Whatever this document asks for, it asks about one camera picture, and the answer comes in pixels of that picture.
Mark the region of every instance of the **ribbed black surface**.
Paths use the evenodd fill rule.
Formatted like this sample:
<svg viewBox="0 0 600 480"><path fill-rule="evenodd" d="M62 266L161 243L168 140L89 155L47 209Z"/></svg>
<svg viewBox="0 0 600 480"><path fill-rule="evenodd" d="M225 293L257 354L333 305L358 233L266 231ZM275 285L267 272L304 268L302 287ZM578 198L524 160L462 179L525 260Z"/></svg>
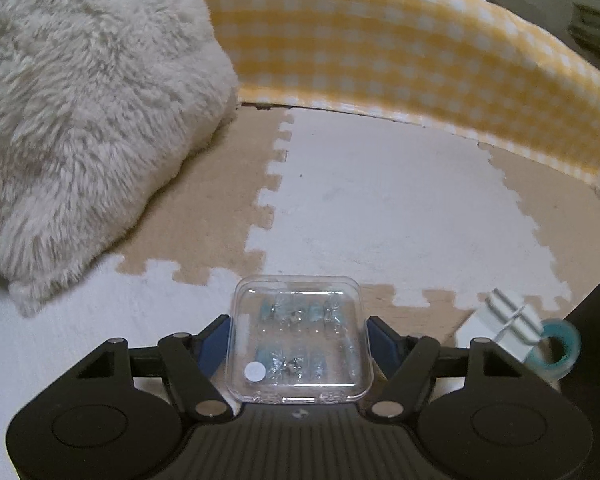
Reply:
<svg viewBox="0 0 600 480"><path fill-rule="evenodd" d="M247 405L198 428L153 480L449 480L398 426L374 424L353 404Z"/></svg>

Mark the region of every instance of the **clear plastic box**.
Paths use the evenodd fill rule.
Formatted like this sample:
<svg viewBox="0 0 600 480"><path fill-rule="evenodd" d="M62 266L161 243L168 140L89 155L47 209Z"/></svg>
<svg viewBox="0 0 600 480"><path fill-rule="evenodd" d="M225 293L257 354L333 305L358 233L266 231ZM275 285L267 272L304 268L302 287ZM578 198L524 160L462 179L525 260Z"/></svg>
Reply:
<svg viewBox="0 0 600 480"><path fill-rule="evenodd" d="M373 370L360 286L339 276L257 276L235 289L226 384L243 402L364 396Z"/></svg>

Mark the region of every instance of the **white round sticker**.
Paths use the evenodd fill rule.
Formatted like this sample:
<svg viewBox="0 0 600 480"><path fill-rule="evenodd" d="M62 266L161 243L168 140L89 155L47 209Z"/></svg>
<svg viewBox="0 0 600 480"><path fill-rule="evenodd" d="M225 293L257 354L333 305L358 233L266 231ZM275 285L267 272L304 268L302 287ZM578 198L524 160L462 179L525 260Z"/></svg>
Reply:
<svg viewBox="0 0 600 480"><path fill-rule="evenodd" d="M244 376L252 383L263 380L265 375L267 375L267 369L264 364L257 361L253 361L244 367Z"/></svg>

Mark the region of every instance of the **small logo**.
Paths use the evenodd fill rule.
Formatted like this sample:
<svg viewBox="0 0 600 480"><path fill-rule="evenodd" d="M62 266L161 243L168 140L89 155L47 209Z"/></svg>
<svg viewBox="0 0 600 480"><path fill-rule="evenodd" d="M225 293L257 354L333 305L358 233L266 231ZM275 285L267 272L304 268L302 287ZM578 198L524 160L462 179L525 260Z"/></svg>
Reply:
<svg viewBox="0 0 600 480"><path fill-rule="evenodd" d="M292 412L291 416L295 420L302 420L303 418L307 418L309 416L309 412L300 408L299 410L295 410L294 412Z"/></svg>

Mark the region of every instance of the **fabric wall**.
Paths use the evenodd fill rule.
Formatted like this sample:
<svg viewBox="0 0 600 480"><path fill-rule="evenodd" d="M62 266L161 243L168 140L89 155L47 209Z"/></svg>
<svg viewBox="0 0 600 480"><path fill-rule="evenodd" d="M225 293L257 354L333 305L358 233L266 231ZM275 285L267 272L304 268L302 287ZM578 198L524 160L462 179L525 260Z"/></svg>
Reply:
<svg viewBox="0 0 600 480"><path fill-rule="evenodd" d="M442 127L591 182L600 72L484 0L206 0L245 102Z"/></svg>

